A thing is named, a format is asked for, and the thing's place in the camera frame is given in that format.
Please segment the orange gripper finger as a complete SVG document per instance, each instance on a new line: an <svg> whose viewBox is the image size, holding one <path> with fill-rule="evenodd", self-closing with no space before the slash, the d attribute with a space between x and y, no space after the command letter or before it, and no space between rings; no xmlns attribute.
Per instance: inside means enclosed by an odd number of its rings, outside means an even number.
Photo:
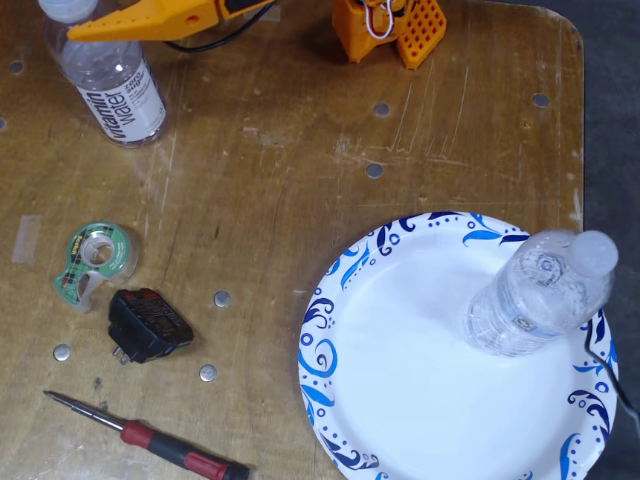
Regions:
<svg viewBox="0 0 640 480"><path fill-rule="evenodd" d="M208 26L207 1L138 1L72 27L71 40L179 40Z"/></svg>

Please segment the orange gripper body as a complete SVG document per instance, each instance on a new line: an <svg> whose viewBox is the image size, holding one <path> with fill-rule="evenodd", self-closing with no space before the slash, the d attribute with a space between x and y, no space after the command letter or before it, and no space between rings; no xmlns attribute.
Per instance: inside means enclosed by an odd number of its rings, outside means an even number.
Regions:
<svg viewBox="0 0 640 480"><path fill-rule="evenodd" d="M257 13L265 6L271 6L273 0L213 0L218 23L231 20L246 13Z"/></svg>

